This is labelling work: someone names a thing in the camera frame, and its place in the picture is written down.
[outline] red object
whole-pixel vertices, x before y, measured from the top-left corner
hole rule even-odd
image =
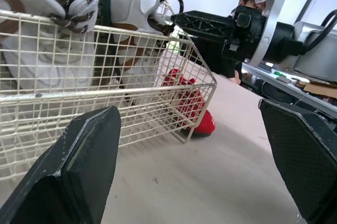
[[[191,85],[195,83],[195,79],[187,80],[182,76],[182,73],[178,69],[171,70],[165,77],[163,86],[174,86],[174,85]],[[178,111],[184,113],[186,117],[193,119],[200,116],[202,109],[205,107],[206,103],[202,97],[199,90],[188,91],[181,90],[178,93],[180,100],[178,105]],[[210,112],[206,110],[200,125],[194,129],[194,132],[204,135],[211,135],[215,130],[215,124],[213,117]]]

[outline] wire basket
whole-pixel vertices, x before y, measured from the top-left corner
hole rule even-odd
[[[163,17],[171,15],[170,5],[162,4],[158,13]],[[17,34],[0,33],[17,43],[15,49],[0,43],[0,181],[22,177],[71,119],[107,106],[116,106],[122,117],[120,147],[168,132],[187,142],[216,88],[216,81],[193,42],[177,27],[170,37],[165,37],[96,25],[93,32],[81,37],[69,33],[65,39],[58,36],[60,27],[46,17],[0,11],[0,22],[3,20],[18,22],[19,29]],[[27,25],[33,31],[25,32]],[[46,37],[45,30],[52,30],[53,35]],[[155,49],[153,44],[157,41],[168,42],[167,48],[158,54],[156,66],[149,70],[151,73],[138,76],[141,84],[128,84],[127,79],[122,84],[115,74],[124,69],[115,63],[116,53],[111,51],[118,51],[123,45],[109,43],[112,35],[147,40],[142,48],[150,50]],[[27,43],[33,45],[26,49]],[[42,50],[46,43],[52,45],[51,51]],[[56,51],[60,43],[66,51]],[[11,54],[19,62],[41,56],[52,63],[11,64],[6,59]],[[60,56],[63,63],[58,63]],[[179,73],[167,85],[165,81],[172,69]],[[21,74],[25,70],[35,72],[35,77]],[[11,75],[15,71],[18,77]],[[179,77],[193,78],[195,83],[182,85]],[[32,88],[23,89],[22,85]],[[203,101],[192,98],[191,93],[199,93]],[[187,137],[177,134],[186,128],[191,129]]]

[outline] table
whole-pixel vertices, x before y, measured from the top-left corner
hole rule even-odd
[[[315,107],[316,109],[330,115],[331,117],[337,118],[336,106],[309,95],[308,93],[304,92],[302,89],[298,88],[292,83],[286,84],[277,80],[276,79],[278,77],[277,75],[268,73],[266,71],[258,69],[257,67],[253,67],[245,63],[242,64],[242,69],[264,80],[265,82],[272,84],[273,86],[279,88],[280,90],[294,96],[295,98],[298,98],[299,100]]]
[[[168,134],[120,148],[102,224],[296,223],[297,207],[257,107],[260,97],[215,78],[209,105],[215,132],[188,144]],[[7,186],[0,183],[0,205],[13,190]]]

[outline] person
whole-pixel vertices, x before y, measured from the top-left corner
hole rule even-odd
[[[266,8],[265,2],[257,4],[254,0],[239,0],[239,5],[260,9],[262,11]],[[242,78],[242,62],[224,58],[221,55],[223,45],[219,43],[201,38],[192,38],[192,41],[211,71],[216,74],[224,75],[233,83],[240,85]]]

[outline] white sneaker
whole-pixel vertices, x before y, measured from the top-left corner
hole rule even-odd
[[[20,37],[0,36],[2,48],[12,50],[3,53],[21,89],[28,92],[88,89],[94,44],[87,42],[94,41],[94,33],[90,31],[97,18],[97,5],[98,0],[0,0],[0,9],[50,16],[61,26],[22,22]],[[2,33],[18,34],[18,28],[17,21],[0,23]]]
[[[157,14],[162,1],[101,0],[101,3],[110,6],[109,24],[112,27],[164,36],[169,35],[174,27],[167,25]],[[121,67],[121,84],[128,89],[154,87],[160,57],[166,44],[145,35],[139,37],[115,34],[114,41],[119,44],[117,56]]]

